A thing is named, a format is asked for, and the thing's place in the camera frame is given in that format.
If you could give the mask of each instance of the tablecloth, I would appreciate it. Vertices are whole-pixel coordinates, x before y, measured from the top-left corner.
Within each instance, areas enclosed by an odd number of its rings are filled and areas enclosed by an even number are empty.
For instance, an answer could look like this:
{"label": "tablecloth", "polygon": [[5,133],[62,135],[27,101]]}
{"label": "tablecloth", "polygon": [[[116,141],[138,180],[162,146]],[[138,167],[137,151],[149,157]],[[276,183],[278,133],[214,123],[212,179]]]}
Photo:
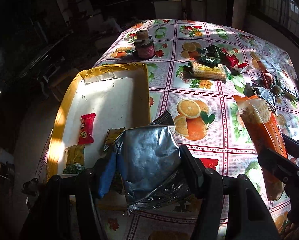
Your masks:
{"label": "tablecloth", "polygon": [[[155,57],[144,61],[149,72],[152,120],[166,110],[173,118],[178,116],[177,105],[182,99],[194,100],[199,105],[205,103],[209,114],[215,115],[207,132],[202,132],[202,122],[188,122],[189,136],[175,134],[177,142],[186,144],[194,157],[217,159],[216,169],[222,175],[247,174],[281,230],[287,221],[289,198],[284,193],[280,200],[269,202],[263,177],[249,172],[258,165],[257,155],[232,96],[243,95],[246,83],[260,79],[262,67],[295,84],[297,75],[288,53],[252,34],[222,25],[187,20],[147,20],[124,31],[94,66],[137,62],[132,56],[133,42],[135,33],[143,29],[148,30],[155,41]],[[183,67],[194,60],[197,48],[209,45],[236,55],[240,63],[246,62],[252,69],[226,83],[189,79]],[[299,103],[280,97],[276,104],[282,132],[299,139]],[[226,232],[228,203],[225,196],[220,239]],[[199,207],[200,201],[189,196],[157,212],[133,212],[129,217],[123,216],[122,212],[103,211],[102,214],[110,239],[151,239],[150,236],[159,239],[171,234],[179,239],[189,239]]]}

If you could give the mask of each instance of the cork stopper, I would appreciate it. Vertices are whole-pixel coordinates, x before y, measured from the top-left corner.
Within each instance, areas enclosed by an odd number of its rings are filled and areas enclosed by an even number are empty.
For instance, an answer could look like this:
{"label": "cork stopper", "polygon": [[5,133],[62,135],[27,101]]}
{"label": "cork stopper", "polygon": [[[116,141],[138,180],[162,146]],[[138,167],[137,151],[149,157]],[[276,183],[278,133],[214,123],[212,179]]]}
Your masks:
{"label": "cork stopper", "polygon": [[147,30],[141,30],[141,31],[136,32],[136,36],[140,40],[145,40],[145,39],[148,39],[148,32],[147,32]]}

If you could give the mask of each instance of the brown wrapper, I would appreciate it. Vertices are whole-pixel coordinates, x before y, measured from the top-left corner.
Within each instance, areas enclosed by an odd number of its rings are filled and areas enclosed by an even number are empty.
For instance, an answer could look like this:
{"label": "brown wrapper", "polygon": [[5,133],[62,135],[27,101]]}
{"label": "brown wrapper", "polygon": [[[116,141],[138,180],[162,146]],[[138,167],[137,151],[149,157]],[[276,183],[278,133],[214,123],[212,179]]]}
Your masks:
{"label": "brown wrapper", "polygon": [[[287,158],[280,128],[266,101],[257,96],[233,97],[257,154],[266,147]],[[278,200],[283,194],[284,184],[265,169],[262,172],[268,200]]]}

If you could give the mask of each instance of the floor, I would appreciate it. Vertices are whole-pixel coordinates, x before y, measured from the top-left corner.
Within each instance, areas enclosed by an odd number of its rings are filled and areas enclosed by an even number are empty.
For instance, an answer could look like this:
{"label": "floor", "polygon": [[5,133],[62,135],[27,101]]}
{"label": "floor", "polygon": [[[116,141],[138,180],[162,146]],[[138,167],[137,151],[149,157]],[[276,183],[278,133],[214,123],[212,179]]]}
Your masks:
{"label": "floor", "polygon": [[53,128],[60,103],[50,96],[32,103],[22,121],[14,151],[15,184],[11,199],[9,226],[18,238],[27,217],[26,195],[21,193],[23,183],[35,177],[44,145]]}

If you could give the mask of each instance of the yellow tape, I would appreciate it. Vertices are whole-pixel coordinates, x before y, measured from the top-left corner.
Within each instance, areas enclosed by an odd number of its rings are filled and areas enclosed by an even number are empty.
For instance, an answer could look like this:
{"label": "yellow tape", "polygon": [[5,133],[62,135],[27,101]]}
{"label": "yellow tape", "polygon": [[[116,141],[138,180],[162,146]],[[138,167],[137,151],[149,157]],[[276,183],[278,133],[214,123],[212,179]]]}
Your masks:
{"label": "yellow tape", "polygon": [[84,78],[96,77],[99,75],[104,75],[108,72],[116,72],[123,70],[137,70],[142,69],[146,73],[147,77],[147,67],[145,63],[130,63],[130,64],[119,64],[119,65],[104,65],[95,68],[91,68],[89,70],[83,70],[77,74],[77,76],[73,79],[71,84],[69,85],[62,103],[58,109],[56,119],[54,122],[53,133],[51,136],[50,146],[49,146],[49,155],[47,160],[47,181],[51,178],[51,176],[57,174],[58,171],[58,160],[59,160],[59,152],[63,152],[63,134],[66,124],[67,115],[72,104],[73,98],[75,96],[77,87],[79,82]]}

